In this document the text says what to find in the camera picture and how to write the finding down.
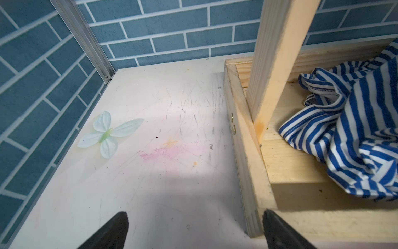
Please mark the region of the blue white striped tank top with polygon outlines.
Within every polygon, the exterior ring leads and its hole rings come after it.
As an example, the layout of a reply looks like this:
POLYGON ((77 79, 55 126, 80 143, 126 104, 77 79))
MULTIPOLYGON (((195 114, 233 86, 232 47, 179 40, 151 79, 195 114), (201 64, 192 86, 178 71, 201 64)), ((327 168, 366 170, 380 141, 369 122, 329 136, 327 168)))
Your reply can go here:
POLYGON ((298 77, 305 107, 279 134, 327 166, 346 193, 375 201, 398 198, 398 42, 377 57, 316 68, 298 77))

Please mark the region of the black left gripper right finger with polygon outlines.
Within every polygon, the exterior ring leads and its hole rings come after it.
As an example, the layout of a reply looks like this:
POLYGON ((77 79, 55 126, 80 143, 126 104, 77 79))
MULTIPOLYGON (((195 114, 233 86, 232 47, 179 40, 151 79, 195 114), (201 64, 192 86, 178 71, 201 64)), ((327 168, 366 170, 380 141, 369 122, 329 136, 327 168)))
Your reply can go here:
POLYGON ((270 209, 264 211, 263 228, 269 249, 316 249, 306 238, 270 209))

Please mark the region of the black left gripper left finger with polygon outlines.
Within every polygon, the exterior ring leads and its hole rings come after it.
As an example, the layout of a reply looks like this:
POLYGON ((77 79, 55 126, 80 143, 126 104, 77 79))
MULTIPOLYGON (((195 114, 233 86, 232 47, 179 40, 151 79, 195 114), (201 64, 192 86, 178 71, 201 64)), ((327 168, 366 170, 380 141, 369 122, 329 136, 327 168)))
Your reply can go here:
POLYGON ((126 212, 118 212, 78 249, 123 249, 129 230, 126 212))

